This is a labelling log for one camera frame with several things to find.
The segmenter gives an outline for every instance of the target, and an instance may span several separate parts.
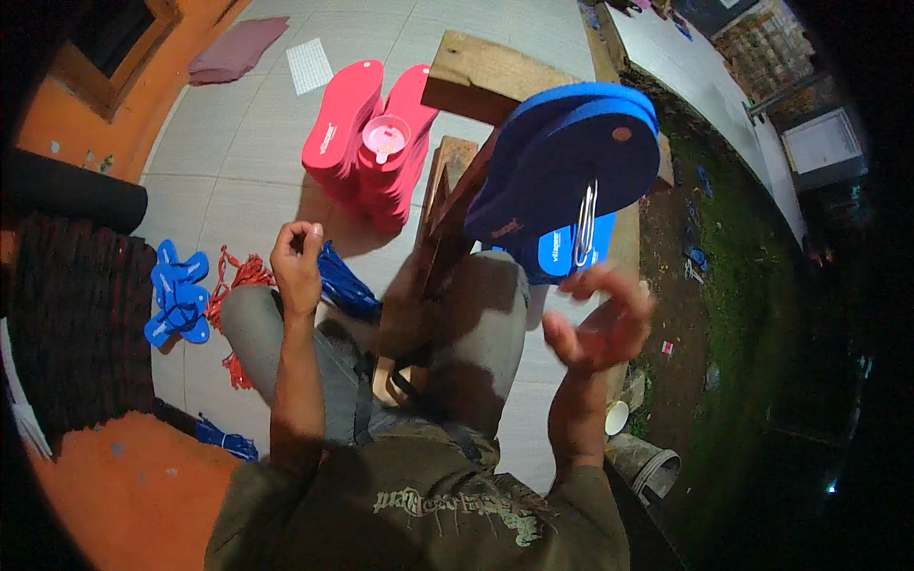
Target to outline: man's right hand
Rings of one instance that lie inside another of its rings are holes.
[[[631,361],[651,334],[654,300],[638,278],[606,264],[569,276],[558,290],[586,301],[596,292],[611,297],[577,328],[557,312],[543,315],[543,336],[570,372],[591,375]]]
[[[548,422],[561,480],[569,468],[603,465],[607,387],[596,373],[637,356],[651,333],[654,301],[635,276],[606,265],[574,274],[558,289],[579,301],[597,291],[611,295],[578,328],[558,313],[543,315],[546,343],[569,368],[552,400]]]
[[[301,242],[301,251],[295,242]],[[314,313],[321,300],[321,274],[317,255],[324,244],[324,227],[315,222],[283,224],[270,254],[270,265],[282,297],[282,318],[293,324],[314,324]]]

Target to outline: tiled floor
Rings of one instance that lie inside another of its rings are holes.
[[[806,233],[790,167],[771,122],[752,125],[746,94],[724,67],[723,57],[693,30],[689,41],[652,10],[626,17],[610,10],[632,63],[658,78],[697,109],[733,145],[774,199],[797,242]]]
[[[293,219],[321,221],[352,271],[380,296],[409,254],[430,156],[413,195],[403,232],[387,244],[349,220],[305,183],[300,153],[324,90],[296,97],[286,48],[321,38],[333,71],[361,59],[385,62],[386,94],[400,73],[431,63],[445,29],[456,29],[520,49],[582,79],[593,80],[590,52],[574,0],[253,0],[240,20],[289,16],[289,29],[243,78],[225,85],[186,88],[175,102],[147,162],[146,218],[135,234],[154,246],[171,238],[181,256],[200,249],[210,260],[202,285],[217,283],[223,244],[237,257],[269,256],[279,226]],[[482,143],[492,128],[442,113],[432,148],[444,134]],[[580,320],[592,307],[550,293],[547,305]],[[222,368],[229,344],[214,333],[206,344],[178,342],[154,350],[155,391],[196,416],[269,449],[269,410],[253,391],[236,391]],[[500,430],[501,469],[538,492],[551,483],[554,464],[546,417],[563,368],[538,329],[527,334],[524,356]]]

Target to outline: man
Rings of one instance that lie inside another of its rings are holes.
[[[494,474],[494,437],[524,344],[520,267],[504,252],[462,262],[442,299],[427,390],[445,414],[375,402],[374,441],[356,446],[356,350],[314,326],[322,243],[320,224],[286,224],[270,256],[280,303],[265,288],[238,288],[223,303],[223,330],[271,404],[271,454],[232,475],[207,568],[628,569],[602,470],[606,385],[597,374],[634,358],[650,333],[654,303],[638,280],[606,266],[573,274],[561,291],[611,299],[577,329],[554,312],[543,317],[568,372],[549,411],[556,480],[542,498]]]

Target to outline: orange wall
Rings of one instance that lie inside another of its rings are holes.
[[[181,88],[187,68],[215,41],[250,0],[239,0],[217,26],[229,0],[177,0],[181,22],[146,64],[111,123],[96,115],[62,83],[48,76],[32,102],[16,146],[65,163],[83,166],[89,150],[97,169],[109,154],[109,176],[136,183],[156,135]],[[57,153],[51,142],[59,143]]]

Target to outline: dirt ground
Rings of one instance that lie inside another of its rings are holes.
[[[651,338],[637,362],[654,383],[647,434],[683,462],[707,369],[707,311],[701,284],[685,276],[682,254],[686,203],[701,199],[693,189],[683,184],[640,204],[641,273],[657,298]],[[672,355],[662,352],[663,341],[673,344]]]

